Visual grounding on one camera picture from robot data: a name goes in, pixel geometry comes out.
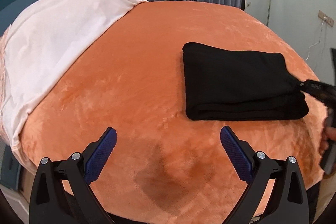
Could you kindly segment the person right hand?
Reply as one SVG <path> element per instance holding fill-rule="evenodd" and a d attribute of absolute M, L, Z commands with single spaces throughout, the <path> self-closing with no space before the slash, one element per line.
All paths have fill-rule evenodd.
<path fill-rule="evenodd" d="M 319 146 L 319 154 L 323 155 L 326 150 L 329 148 L 328 141 L 336 140 L 336 129 L 333 127 L 324 127 L 321 132 L 321 143 Z"/>

